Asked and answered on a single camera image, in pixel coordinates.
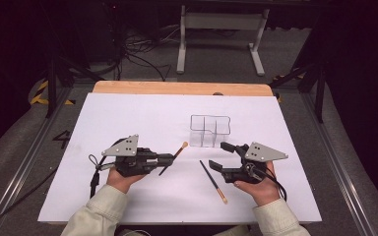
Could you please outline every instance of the forearm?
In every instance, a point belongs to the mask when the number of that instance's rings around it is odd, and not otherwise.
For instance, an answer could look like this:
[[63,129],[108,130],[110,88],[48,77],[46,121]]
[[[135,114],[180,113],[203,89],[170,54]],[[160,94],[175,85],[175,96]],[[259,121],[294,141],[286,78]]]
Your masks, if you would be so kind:
[[264,236],[309,235],[283,199],[253,209]]
[[62,235],[113,235],[127,206],[127,196],[105,185],[70,219]]

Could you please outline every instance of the gray floor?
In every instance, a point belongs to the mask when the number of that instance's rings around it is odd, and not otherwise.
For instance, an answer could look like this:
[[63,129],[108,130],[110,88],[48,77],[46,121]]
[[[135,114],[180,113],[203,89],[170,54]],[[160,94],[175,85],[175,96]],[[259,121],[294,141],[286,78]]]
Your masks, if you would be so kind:
[[[239,31],[230,37],[223,37],[211,31],[194,31],[188,36],[186,68],[183,75],[175,72],[178,42],[171,41],[148,53],[139,56],[154,65],[171,65],[167,81],[177,82],[213,82],[267,84],[275,75],[284,75],[296,58],[309,30],[266,30],[259,48],[266,76],[258,77],[255,73],[247,43],[253,38],[249,31]],[[160,70],[165,75],[167,67]],[[105,77],[112,80],[113,75]],[[159,81],[158,73],[150,67],[142,67],[124,61],[124,80]],[[307,100],[312,100],[313,92],[300,94],[294,88],[297,81],[289,82],[276,89],[281,94],[280,103],[283,116],[291,133],[297,152],[304,166],[309,183],[312,186],[322,222],[312,223],[307,229],[312,235],[378,235],[378,192],[365,174],[358,156],[347,138],[341,119],[328,92],[324,99],[324,124],[315,123],[309,112]],[[31,90],[34,94],[39,83]],[[75,105],[61,106],[57,115],[49,121],[44,119],[46,106],[34,104],[0,140],[0,201],[5,195],[14,176],[20,178],[19,188],[12,196],[20,197],[34,187],[62,158],[62,142],[52,141],[64,131],[73,132],[85,96],[93,85],[77,82],[69,91],[68,98],[76,100]],[[43,128],[48,133],[42,138],[42,146],[36,144],[37,134]],[[356,214],[347,201],[342,180],[333,170],[327,141],[321,136],[321,129],[326,131],[329,145],[336,159],[346,171],[346,177],[355,189],[355,195],[361,203],[361,209],[368,220],[370,231],[364,232]],[[20,165],[30,162],[24,175],[18,171]],[[45,193],[51,184],[48,180],[35,193],[9,212],[0,221],[0,235],[59,235],[63,225],[48,225],[37,222]],[[253,225],[254,235],[260,235],[257,225]]]

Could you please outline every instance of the floor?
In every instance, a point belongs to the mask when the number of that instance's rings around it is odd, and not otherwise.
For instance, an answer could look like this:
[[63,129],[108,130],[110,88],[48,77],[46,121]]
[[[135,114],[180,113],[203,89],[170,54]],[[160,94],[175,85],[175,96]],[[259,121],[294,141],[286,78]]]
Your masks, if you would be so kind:
[[[309,32],[310,29],[266,30],[259,47],[266,72],[264,77],[256,75],[247,50],[247,44],[253,37],[250,31],[191,31],[187,38],[183,75],[175,72],[176,37],[171,37],[168,43],[150,52],[137,55],[158,66],[167,81],[267,84],[274,76],[289,72]],[[106,65],[94,64],[92,70],[103,67]],[[113,80],[117,74],[114,71],[103,76]],[[160,75],[150,66],[143,67],[124,60],[121,80],[160,81]],[[323,219],[307,225],[307,229],[311,235],[378,235],[378,192],[352,148],[329,88],[324,97],[324,123],[320,124],[312,111],[315,92],[299,93],[295,88],[297,83],[289,82],[275,92],[281,95],[283,116]],[[30,99],[40,84],[41,81],[31,89]],[[93,83],[89,79],[77,79],[72,88],[59,87],[59,101],[69,99],[75,104],[59,106],[48,119],[44,118],[47,106],[33,104],[31,110],[2,137],[0,212],[56,168],[64,147],[63,141],[54,141],[54,138],[65,131],[74,131],[86,94],[92,88]],[[63,225],[36,221],[50,184],[51,178],[2,217],[0,235],[61,233]],[[261,235],[257,225],[252,225],[252,228],[253,235]],[[167,235],[167,231],[163,231],[162,235]]]

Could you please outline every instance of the hazard tape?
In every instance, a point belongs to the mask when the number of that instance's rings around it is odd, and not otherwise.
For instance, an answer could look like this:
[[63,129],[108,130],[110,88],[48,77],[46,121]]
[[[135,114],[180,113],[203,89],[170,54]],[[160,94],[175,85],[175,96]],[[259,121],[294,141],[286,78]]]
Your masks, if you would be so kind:
[[[45,89],[48,87],[48,80],[45,79],[42,81],[41,85],[39,86],[38,90],[35,93],[35,96],[32,98],[30,104],[44,104],[48,105],[48,99],[41,98],[42,93],[45,91]],[[76,104],[76,100],[66,100],[64,102],[65,105],[74,105]]]

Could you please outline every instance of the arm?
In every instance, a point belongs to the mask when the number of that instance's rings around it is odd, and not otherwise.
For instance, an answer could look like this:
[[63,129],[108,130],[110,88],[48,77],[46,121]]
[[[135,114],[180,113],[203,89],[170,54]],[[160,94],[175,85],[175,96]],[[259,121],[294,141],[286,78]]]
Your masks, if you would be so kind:
[[109,169],[106,185],[72,215],[61,235],[113,235],[127,206],[128,190],[143,177],[124,178],[115,168]]
[[[275,173],[272,162],[268,168]],[[250,194],[257,204],[254,215],[264,236],[307,236],[308,231],[299,222],[287,203],[281,199],[278,186],[269,178],[258,184],[235,181],[234,186]]]

